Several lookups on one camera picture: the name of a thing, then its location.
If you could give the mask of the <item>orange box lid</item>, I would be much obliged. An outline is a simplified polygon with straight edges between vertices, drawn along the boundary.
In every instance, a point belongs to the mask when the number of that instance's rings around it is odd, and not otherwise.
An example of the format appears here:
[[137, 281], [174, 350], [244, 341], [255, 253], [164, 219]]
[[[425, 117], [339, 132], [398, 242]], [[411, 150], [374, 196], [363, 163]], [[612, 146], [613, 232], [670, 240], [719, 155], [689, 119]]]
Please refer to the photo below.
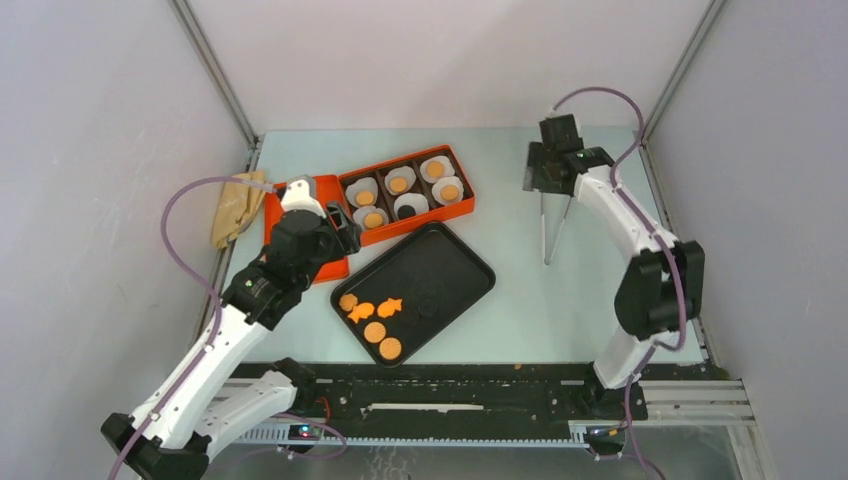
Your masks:
[[[347, 212], [347, 201], [337, 176], [314, 176], [313, 183], [314, 186], [310, 190], [310, 195], [324, 208], [327, 207], [328, 203], [336, 202], [345, 212]], [[275, 187], [277, 188], [277, 192], [266, 193], [263, 200], [263, 244], [265, 246], [270, 244], [272, 228], [279, 222], [284, 212], [284, 209], [281, 206], [281, 195], [285, 194], [286, 183], [276, 183]], [[314, 282], [326, 283], [335, 280], [342, 280], [347, 278], [349, 274], [349, 260], [347, 257], [343, 257], [340, 260], [325, 264], [315, 277]]]

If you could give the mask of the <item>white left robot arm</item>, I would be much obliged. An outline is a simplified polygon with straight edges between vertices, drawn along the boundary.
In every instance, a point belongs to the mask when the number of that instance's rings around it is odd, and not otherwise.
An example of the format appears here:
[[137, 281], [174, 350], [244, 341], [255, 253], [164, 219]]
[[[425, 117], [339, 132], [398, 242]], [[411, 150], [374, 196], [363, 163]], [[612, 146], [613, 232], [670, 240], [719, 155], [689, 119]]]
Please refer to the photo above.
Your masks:
[[276, 414], [304, 416], [316, 403], [315, 375], [291, 358], [273, 363], [225, 401], [213, 398], [244, 357], [301, 301], [327, 263], [359, 251], [361, 228], [336, 202], [285, 200], [271, 242], [239, 271], [223, 308], [165, 382], [130, 414], [113, 413], [101, 432], [144, 479], [199, 479], [247, 430]]

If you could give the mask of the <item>silver metal tongs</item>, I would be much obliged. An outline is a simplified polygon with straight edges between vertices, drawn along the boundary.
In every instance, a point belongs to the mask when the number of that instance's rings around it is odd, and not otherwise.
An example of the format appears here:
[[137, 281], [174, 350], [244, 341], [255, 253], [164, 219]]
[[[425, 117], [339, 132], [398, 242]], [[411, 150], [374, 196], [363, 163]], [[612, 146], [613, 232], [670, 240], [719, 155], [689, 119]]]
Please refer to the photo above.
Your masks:
[[573, 198], [567, 195], [541, 194], [540, 218], [542, 260], [544, 265], [550, 265], [554, 259], [572, 200]]

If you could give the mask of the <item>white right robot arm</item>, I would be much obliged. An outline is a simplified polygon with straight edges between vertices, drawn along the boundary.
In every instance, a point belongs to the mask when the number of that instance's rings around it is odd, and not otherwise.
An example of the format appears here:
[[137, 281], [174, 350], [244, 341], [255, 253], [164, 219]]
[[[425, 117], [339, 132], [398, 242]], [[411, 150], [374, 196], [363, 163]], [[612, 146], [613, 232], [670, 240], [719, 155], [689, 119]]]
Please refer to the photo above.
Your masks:
[[528, 146], [524, 189], [569, 197], [599, 218], [627, 265], [614, 297], [618, 327], [593, 363], [594, 383], [581, 392], [585, 411], [606, 418], [622, 403], [620, 388], [638, 378], [659, 349], [677, 352], [702, 306], [705, 252], [681, 241], [649, 215], [621, 179], [612, 157], [588, 148], [571, 114], [539, 123]]

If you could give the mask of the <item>orange cookie box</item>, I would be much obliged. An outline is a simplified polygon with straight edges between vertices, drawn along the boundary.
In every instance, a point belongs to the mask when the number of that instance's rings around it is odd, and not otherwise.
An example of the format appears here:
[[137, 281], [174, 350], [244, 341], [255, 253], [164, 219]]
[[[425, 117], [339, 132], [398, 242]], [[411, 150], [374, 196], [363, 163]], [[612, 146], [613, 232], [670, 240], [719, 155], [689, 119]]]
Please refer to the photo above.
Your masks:
[[[419, 167], [421, 163], [424, 160], [437, 155], [446, 155], [450, 158], [455, 170], [455, 174], [453, 176], [457, 176], [464, 185], [464, 198], [459, 203], [448, 206], [439, 205], [431, 194], [433, 184], [427, 183], [420, 175]], [[417, 177], [414, 186], [407, 193], [423, 194], [427, 198], [430, 208], [430, 210], [425, 214], [417, 215], [405, 220], [397, 219], [393, 206], [395, 199], [398, 196], [391, 195], [384, 184], [385, 175], [391, 169], [401, 166], [412, 167]], [[375, 206], [382, 208], [389, 217], [389, 223], [386, 226], [371, 231], [363, 230], [361, 242], [364, 246], [370, 246], [381, 241], [410, 233], [428, 222], [445, 222], [456, 217], [467, 215], [475, 209], [476, 198], [474, 190], [458, 160], [458, 157], [455, 155], [453, 149], [448, 145], [436, 146], [338, 176], [338, 181], [343, 189], [343, 193], [347, 201], [347, 210], [351, 214], [352, 218], [353, 213], [357, 209], [354, 209], [347, 200], [345, 188], [354, 181], [363, 177], [374, 177], [376, 179], [379, 188], [379, 197]]]

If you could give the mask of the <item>black baking tray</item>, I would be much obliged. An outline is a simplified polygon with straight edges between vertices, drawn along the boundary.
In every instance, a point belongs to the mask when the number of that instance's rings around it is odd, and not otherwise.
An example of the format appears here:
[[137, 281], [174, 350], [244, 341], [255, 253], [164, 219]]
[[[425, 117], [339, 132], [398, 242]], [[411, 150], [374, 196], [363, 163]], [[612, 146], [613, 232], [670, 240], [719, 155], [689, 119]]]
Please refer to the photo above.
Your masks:
[[[332, 291], [330, 305], [377, 365], [395, 368], [487, 295], [495, 283], [494, 270], [470, 246], [445, 224], [430, 222], [344, 280]], [[388, 298], [395, 298], [403, 300], [402, 311], [418, 309], [422, 299], [436, 300], [439, 310], [433, 318], [420, 316], [416, 325], [400, 323], [400, 312], [383, 319], [376, 310], [370, 318], [354, 324], [347, 318], [349, 312], [339, 307], [340, 297], [348, 293], [376, 309]], [[379, 344], [364, 339], [365, 326], [374, 321], [385, 325], [386, 337], [401, 341], [403, 352], [398, 359], [382, 359]]]

